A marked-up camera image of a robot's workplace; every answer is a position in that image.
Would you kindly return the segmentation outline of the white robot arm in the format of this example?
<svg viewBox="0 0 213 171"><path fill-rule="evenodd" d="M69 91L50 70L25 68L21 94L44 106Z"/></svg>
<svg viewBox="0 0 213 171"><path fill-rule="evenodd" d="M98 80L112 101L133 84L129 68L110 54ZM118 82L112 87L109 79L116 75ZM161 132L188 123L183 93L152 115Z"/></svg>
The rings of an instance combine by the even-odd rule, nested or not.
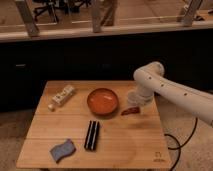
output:
<svg viewBox="0 0 213 171"><path fill-rule="evenodd" d="M128 93L128 103L144 106L158 93L213 127L213 95L170 81L164 73L164 66L157 61L136 69L133 74L136 88Z"/></svg>

